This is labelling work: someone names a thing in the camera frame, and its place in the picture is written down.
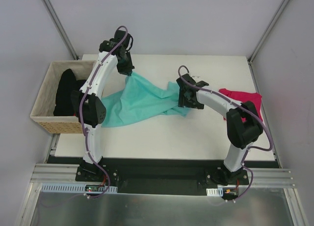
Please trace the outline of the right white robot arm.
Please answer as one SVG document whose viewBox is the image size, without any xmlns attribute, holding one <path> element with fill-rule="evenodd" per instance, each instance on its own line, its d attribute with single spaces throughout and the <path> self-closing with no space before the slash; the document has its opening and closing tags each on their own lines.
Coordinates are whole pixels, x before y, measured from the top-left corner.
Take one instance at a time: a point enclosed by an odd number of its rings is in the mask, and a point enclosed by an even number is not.
<svg viewBox="0 0 314 226">
<path fill-rule="evenodd" d="M 248 148 L 263 133 L 258 113 L 251 101 L 240 102 L 209 88 L 204 81 L 196 82 L 189 74 L 176 80 L 179 86 L 179 107 L 204 109 L 205 106 L 223 116 L 227 122 L 230 147 L 221 168 L 211 174 L 212 182 L 220 185 L 234 183 L 243 170 Z"/>
</svg>

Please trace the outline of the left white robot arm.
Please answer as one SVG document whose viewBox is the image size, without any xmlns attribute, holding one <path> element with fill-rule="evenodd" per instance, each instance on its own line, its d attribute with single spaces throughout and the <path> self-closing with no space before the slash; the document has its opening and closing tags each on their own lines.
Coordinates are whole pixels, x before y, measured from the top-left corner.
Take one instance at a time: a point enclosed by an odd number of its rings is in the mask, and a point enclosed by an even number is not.
<svg viewBox="0 0 314 226">
<path fill-rule="evenodd" d="M 114 37 L 100 44 L 98 59 L 86 82 L 71 92 L 71 102 L 85 137 L 85 152 L 77 173 L 76 181 L 108 180 L 102 168 L 103 148 L 101 127 L 106 117 L 106 107 L 101 96 L 106 81 L 113 70 L 131 76 L 134 69 L 130 50 L 133 37 L 125 26 L 120 26 Z"/>
</svg>

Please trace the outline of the teal t shirt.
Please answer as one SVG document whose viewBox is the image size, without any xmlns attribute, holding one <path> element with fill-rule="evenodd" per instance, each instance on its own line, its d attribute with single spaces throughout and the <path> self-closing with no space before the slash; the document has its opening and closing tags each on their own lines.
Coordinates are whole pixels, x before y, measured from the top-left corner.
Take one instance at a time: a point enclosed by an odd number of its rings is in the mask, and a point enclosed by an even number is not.
<svg viewBox="0 0 314 226">
<path fill-rule="evenodd" d="M 186 117 L 190 108 L 179 107 L 179 86 L 168 82 L 161 89 L 139 74 L 125 79 L 123 90 L 102 98 L 106 117 L 102 127 L 132 125 L 158 115 L 180 115 Z"/>
</svg>

